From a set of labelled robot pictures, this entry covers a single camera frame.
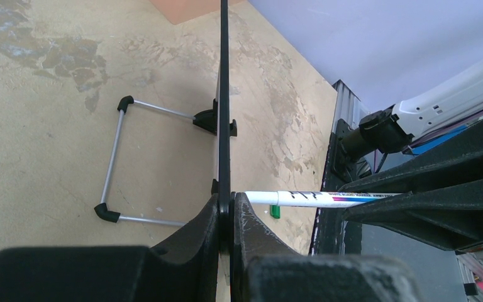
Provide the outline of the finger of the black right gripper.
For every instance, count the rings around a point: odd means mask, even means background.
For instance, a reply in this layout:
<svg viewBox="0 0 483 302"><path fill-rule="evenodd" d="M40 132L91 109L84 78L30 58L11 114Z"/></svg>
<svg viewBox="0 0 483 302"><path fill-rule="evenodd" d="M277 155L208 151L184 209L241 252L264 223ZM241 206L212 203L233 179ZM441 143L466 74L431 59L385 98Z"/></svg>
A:
<svg viewBox="0 0 483 302"><path fill-rule="evenodd" d="M477 249L483 246L483 179L353 206L343 219L382 227L442 250Z"/></svg>
<svg viewBox="0 0 483 302"><path fill-rule="evenodd" d="M340 191L418 193L475 182L483 183L483 120L401 165L348 183Z"/></svg>

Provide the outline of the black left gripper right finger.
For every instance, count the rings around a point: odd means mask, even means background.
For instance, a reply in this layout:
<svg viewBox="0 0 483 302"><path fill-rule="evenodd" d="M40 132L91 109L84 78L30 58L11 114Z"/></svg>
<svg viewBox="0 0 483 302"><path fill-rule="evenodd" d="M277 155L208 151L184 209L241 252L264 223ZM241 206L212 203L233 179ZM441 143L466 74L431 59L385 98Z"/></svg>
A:
<svg viewBox="0 0 483 302"><path fill-rule="evenodd" d="M254 212L230 204L232 301L420 301L409 268L379 255L301 255Z"/></svg>

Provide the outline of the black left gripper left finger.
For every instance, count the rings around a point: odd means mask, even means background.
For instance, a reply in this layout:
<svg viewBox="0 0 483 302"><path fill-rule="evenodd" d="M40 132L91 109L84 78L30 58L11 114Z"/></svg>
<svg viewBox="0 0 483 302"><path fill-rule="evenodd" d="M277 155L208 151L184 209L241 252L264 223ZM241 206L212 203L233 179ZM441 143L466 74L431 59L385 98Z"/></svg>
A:
<svg viewBox="0 0 483 302"><path fill-rule="evenodd" d="M218 205L153 247L16 247L0 251L0 301L214 301Z"/></svg>

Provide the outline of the green marker cap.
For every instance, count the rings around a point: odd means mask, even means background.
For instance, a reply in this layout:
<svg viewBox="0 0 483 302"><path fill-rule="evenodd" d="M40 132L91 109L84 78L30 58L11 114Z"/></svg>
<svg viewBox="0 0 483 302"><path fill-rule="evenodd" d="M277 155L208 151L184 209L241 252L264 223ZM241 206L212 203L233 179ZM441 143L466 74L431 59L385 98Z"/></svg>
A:
<svg viewBox="0 0 483 302"><path fill-rule="evenodd" d="M274 219L280 219L281 218L280 206L271 205L270 206L270 215Z"/></svg>

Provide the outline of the green whiteboard marker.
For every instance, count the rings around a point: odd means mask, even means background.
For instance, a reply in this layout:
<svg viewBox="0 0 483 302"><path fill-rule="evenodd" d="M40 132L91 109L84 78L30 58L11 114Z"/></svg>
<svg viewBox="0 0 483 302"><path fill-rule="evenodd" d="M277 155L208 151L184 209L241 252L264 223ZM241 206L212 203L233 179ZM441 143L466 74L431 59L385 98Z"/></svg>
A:
<svg viewBox="0 0 483 302"><path fill-rule="evenodd" d="M252 204L311 208L349 208L362 203L394 197L399 195L399 193L245 191L245 195Z"/></svg>

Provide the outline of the white whiteboard black frame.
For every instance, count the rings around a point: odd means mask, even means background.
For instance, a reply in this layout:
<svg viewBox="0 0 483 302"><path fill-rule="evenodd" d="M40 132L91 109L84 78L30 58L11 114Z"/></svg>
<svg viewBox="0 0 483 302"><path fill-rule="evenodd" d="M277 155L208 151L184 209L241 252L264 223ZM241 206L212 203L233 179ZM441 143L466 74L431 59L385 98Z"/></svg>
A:
<svg viewBox="0 0 483 302"><path fill-rule="evenodd" d="M231 192L230 138L237 134L230 118L228 2L220 2L220 60L216 98L212 109L192 116L194 125L217 138L217 178L214 193L199 214L187 223L123 216L109 210L107 198L123 120L129 106L152 104L123 97L118 104L116 134L104 181L101 200L94 211L112 223L149 222L179 229L158 245L144 249L133 282L134 301L214 301L216 299L219 255L231 251L233 234L233 194Z"/></svg>

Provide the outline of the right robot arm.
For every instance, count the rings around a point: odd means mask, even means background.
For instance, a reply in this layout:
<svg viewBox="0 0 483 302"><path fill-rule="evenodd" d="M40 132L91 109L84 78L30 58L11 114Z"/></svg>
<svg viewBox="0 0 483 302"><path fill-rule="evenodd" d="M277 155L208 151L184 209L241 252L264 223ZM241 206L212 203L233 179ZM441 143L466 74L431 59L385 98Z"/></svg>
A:
<svg viewBox="0 0 483 302"><path fill-rule="evenodd" d="M341 137L345 165L378 150L403 152L466 122L462 133L386 171L350 182L347 193L384 198L347 208L347 222L382 227L442 250L483 248L483 60L413 98L364 117Z"/></svg>

